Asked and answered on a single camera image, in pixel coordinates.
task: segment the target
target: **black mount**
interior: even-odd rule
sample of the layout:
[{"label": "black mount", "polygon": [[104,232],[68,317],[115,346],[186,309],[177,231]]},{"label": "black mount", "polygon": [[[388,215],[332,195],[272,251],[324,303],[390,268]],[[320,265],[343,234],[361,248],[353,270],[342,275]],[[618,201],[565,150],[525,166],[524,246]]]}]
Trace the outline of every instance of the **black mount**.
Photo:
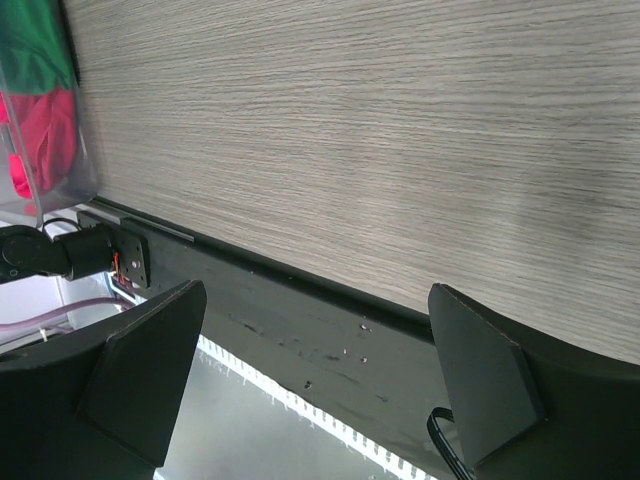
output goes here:
[{"label": "black mount", "polygon": [[433,286],[429,312],[475,478],[638,477],[640,366],[515,322],[448,285]]},{"label": "black mount", "polygon": [[34,275],[78,280],[116,269],[141,288],[149,287],[144,237],[90,214],[80,214],[81,230],[51,239],[33,227],[0,228],[0,284]]},{"label": "black mount", "polygon": [[164,464],[206,293],[185,282],[0,355],[2,478],[151,480]]}]

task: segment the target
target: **floor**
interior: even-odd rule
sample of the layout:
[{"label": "floor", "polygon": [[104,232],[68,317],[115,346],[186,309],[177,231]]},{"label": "floor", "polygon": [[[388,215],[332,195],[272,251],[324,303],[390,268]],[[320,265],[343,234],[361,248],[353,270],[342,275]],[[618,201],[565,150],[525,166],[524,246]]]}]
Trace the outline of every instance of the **floor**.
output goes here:
[{"label": "floor", "polygon": [[[396,476],[390,468],[348,448],[296,413],[295,405],[287,407],[198,350],[169,454],[157,478],[436,480],[411,468],[403,472]],[[449,478],[445,473],[439,480]]]},{"label": "floor", "polygon": [[66,0],[102,194],[640,363],[640,4]]}]

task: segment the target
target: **wooden table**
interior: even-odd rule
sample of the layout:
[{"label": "wooden table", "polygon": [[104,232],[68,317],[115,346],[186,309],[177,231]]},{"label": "wooden table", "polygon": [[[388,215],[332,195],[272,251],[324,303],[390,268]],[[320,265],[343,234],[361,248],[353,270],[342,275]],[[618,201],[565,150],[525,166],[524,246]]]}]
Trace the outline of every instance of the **wooden table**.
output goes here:
[{"label": "wooden table", "polygon": [[640,4],[66,0],[102,195],[640,363]]}]

